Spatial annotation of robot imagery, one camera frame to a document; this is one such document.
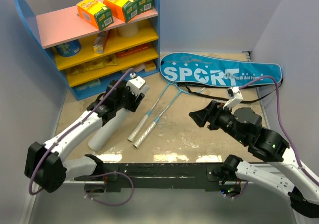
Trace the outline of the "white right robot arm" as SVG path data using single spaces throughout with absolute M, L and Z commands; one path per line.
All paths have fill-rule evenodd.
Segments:
M 221 168 L 215 171 L 223 182 L 235 178 L 246 180 L 282 195 L 290 206 L 308 218 L 319 216 L 319 186 L 302 171 L 288 142 L 277 132 L 264 128 L 262 118 L 251 108 L 232 112 L 221 103 L 211 101 L 205 108 L 190 112 L 198 127 L 223 130 L 254 157 L 272 165 L 281 176 L 261 170 L 235 155 L 229 155 Z

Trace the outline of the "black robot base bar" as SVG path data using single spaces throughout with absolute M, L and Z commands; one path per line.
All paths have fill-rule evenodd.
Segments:
M 222 163 L 105 163 L 95 175 L 111 172 L 107 176 L 107 192 L 118 192 L 130 188 L 127 175 L 138 189 L 204 189 L 219 191 L 238 184 L 235 174 L 225 176 Z

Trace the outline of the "white shuttlecock tube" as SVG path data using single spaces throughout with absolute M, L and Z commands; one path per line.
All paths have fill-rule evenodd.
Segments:
M 128 116 L 129 111 L 122 108 L 117 111 L 116 116 L 100 128 L 88 142 L 88 146 L 94 151 L 100 151 L 107 143 L 112 134 L 119 128 Z

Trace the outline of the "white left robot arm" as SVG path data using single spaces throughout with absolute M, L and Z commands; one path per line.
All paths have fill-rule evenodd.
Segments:
M 90 134 L 92 149 L 104 145 L 126 119 L 136 111 L 149 87 L 140 76 L 112 81 L 83 114 L 52 139 L 33 143 L 27 153 L 25 175 L 49 193 L 64 181 L 88 176 L 99 180 L 103 176 L 103 161 L 92 154 L 67 160 L 69 154 Z

